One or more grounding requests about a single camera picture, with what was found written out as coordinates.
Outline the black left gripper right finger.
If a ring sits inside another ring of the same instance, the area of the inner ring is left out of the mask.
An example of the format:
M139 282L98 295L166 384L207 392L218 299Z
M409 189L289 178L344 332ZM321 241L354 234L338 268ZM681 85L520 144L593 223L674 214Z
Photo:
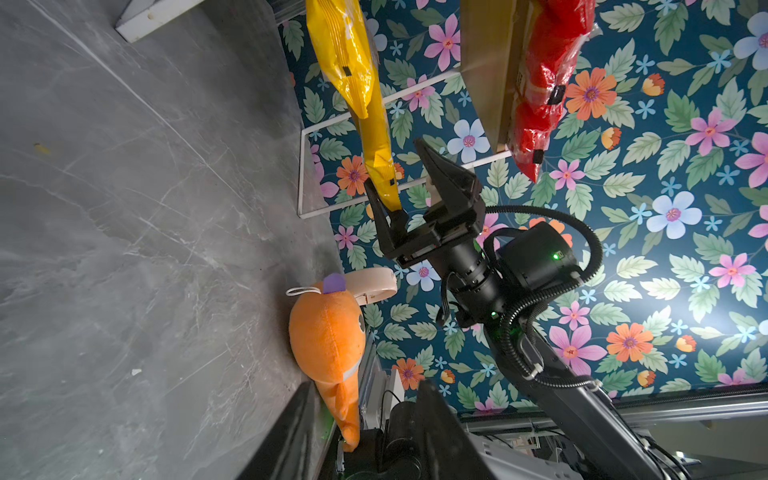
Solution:
M422 479L495 479L430 381L419 384L415 410Z

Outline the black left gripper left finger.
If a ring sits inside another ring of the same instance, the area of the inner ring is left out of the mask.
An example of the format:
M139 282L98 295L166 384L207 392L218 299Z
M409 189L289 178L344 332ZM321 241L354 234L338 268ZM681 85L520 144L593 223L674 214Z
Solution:
M237 479L319 479L326 443L326 408L315 384L305 381Z

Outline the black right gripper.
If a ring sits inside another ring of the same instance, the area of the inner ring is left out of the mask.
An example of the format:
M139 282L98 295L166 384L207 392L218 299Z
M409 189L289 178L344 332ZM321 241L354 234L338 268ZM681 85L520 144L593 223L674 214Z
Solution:
M381 252L403 268L428 262L441 280L445 312L453 304L461 312L502 311L507 289L477 243L486 213L481 182L424 139L414 144L431 185L424 224L408 231L408 214L388 210L373 181L364 183Z

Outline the yellow pasta bag top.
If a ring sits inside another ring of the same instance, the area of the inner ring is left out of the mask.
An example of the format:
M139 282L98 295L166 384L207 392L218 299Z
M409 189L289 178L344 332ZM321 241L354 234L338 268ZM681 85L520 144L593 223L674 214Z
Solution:
M375 69L359 2L308 0L306 17L321 71L352 112L367 118Z

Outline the yellow pasta bag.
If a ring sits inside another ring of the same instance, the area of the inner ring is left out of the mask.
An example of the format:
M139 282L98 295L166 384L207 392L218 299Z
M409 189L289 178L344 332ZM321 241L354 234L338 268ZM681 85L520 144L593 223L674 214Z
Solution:
M321 71L352 112L367 118L375 69L359 2L308 0L306 17Z
M378 81L373 84L367 117L354 116L354 122L362 140L365 167L380 200L389 211L401 210L390 129Z

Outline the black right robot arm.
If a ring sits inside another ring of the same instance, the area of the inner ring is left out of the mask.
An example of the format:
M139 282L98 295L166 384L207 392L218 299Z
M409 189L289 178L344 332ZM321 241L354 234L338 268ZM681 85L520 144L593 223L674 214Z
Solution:
M591 329L540 333L535 321L557 298L588 283L603 263L596 233L557 210L513 205L536 218L528 228L483 232L491 207L471 171L423 140L417 153L437 198L415 228L398 206L394 181L371 173L364 183L380 249L403 268L428 264L440 282L436 320L482 327L499 372L532 400L585 456L584 470L610 479L686 479L688 469L654 440L635 433L599 380L577 362L597 357Z

